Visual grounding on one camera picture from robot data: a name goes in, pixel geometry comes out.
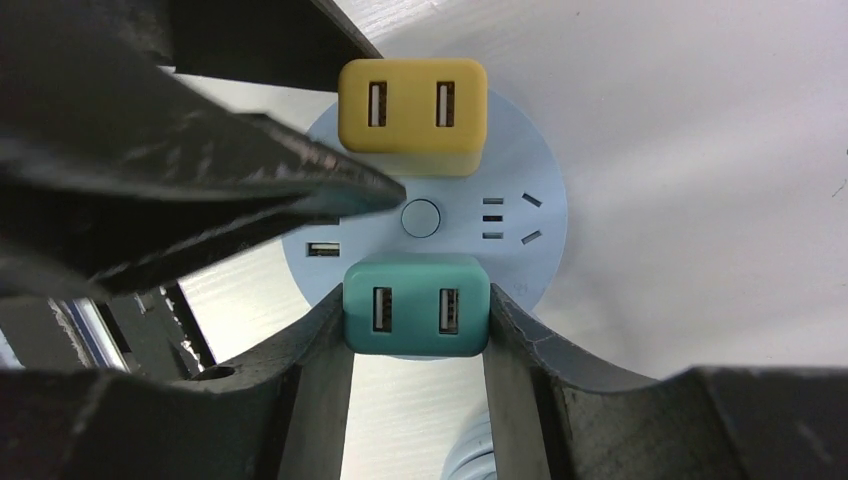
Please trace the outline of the yellow USB charger plug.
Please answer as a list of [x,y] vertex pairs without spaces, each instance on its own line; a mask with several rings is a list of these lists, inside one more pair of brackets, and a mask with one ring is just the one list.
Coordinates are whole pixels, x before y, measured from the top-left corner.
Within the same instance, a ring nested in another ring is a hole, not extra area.
[[340,143],[390,175],[472,175],[487,122],[488,77],[473,59],[360,59],[338,77]]

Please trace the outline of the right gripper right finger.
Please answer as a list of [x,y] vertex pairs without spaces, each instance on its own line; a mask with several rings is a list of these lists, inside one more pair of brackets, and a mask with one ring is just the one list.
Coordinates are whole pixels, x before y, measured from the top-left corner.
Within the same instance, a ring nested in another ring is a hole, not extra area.
[[702,366],[654,380],[491,290],[483,354],[502,479],[843,479],[843,368]]

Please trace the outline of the round blue power socket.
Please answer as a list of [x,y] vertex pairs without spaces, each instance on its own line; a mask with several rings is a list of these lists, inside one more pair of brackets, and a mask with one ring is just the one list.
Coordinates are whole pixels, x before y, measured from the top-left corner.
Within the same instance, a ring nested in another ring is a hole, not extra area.
[[488,96],[488,138],[468,177],[407,177],[399,207],[304,227],[283,238],[292,276],[310,304],[346,271],[377,254],[466,254],[490,284],[531,312],[551,284],[566,243],[568,209],[558,162],[529,118]]

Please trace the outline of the teal USB charger plug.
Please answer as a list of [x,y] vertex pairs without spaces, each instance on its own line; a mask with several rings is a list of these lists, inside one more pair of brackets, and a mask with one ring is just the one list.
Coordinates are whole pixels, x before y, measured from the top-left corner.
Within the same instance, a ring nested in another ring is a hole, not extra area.
[[365,355],[476,356],[489,339],[490,293],[470,255],[369,256],[344,275],[346,344]]

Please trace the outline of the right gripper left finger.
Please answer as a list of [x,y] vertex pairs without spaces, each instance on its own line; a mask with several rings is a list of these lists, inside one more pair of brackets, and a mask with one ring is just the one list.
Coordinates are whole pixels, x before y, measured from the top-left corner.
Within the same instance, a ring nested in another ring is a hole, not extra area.
[[342,291],[191,380],[1,374],[5,479],[336,479],[353,354]]

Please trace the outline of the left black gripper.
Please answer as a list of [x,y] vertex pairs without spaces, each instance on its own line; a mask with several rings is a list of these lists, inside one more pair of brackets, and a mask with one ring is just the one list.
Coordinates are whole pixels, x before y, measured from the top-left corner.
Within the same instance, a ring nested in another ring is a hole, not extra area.
[[335,92],[381,57],[334,1],[3,2],[2,296],[143,291],[399,206],[391,177],[181,81]]

